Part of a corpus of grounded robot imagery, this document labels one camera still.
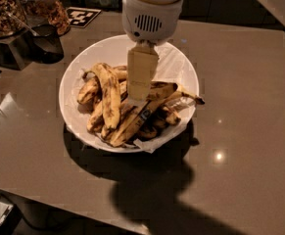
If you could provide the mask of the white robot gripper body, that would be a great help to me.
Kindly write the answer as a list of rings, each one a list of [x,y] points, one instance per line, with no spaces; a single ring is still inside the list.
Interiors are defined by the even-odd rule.
[[[183,0],[122,0],[122,25],[134,42],[165,43],[175,32]]]

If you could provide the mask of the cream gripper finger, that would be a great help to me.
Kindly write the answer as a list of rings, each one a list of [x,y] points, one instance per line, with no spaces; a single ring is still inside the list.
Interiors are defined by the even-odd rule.
[[[150,92],[159,55],[153,45],[136,44],[127,54],[127,92],[130,103],[143,103]]]

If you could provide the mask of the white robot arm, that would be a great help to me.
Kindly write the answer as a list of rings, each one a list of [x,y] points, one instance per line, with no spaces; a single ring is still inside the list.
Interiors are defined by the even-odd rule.
[[[150,92],[159,55],[174,34],[183,0],[122,0],[122,25],[135,45],[127,53],[128,101],[141,106]]]

